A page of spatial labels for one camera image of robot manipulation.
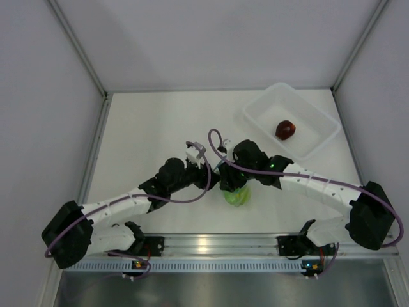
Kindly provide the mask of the clear zip top bag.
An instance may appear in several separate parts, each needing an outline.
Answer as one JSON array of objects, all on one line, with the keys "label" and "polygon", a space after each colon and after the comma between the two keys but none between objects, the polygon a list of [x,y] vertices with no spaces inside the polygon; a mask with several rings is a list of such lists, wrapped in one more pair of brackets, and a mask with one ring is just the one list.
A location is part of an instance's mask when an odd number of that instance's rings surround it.
[{"label": "clear zip top bag", "polygon": [[247,184],[245,173],[224,161],[220,161],[214,168],[220,177],[219,188],[225,201],[235,207],[245,205],[251,197],[251,189]]}]

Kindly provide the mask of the red fake apple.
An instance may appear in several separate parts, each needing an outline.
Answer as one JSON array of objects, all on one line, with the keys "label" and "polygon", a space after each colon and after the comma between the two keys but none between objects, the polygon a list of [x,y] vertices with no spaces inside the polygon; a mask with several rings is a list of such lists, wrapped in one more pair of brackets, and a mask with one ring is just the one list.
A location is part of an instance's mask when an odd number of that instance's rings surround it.
[{"label": "red fake apple", "polygon": [[275,136],[281,141],[284,141],[293,136],[295,131],[296,126],[291,121],[284,120],[277,125]]}]

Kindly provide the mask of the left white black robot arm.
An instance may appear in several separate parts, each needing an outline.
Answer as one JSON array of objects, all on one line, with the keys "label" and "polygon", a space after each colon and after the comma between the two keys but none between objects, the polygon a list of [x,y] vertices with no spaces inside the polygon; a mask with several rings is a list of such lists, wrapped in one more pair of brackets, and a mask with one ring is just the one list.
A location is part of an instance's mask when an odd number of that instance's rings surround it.
[{"label": "left white black robot arm", "polygon": [[108,252],[116,256],[146,256],[149,241],[131,217],[152,213],[173,202],[171,195],[192,185],[206,193],[220,180],[209,164],[170,158],[135,189],[110,200],[79,205],[65,203],[45,227],[45,256],[60,269],[84,257]]}]

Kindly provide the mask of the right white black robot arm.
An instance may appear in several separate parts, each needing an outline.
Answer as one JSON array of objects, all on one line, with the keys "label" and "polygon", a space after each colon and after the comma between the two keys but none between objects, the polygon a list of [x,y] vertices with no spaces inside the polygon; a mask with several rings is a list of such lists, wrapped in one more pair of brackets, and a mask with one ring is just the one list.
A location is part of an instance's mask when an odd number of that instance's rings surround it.
[{"label": "right white black robot arm", "polygon": [[248,181],[257,180],[265,186],[304,195],[340,214],[305,223],[298,238],[298,246],[304,253],[312,254],[327,244],[349,241],[370,250],[383,246],[395,217],[380,184],[369,181],[366,185],[342,185],[321,178],[289,158],[267,156],[248,139],[235,146],[223,144],[217,152],[231,154],[233,158],[219,166],[221,190],[234,192]]}]

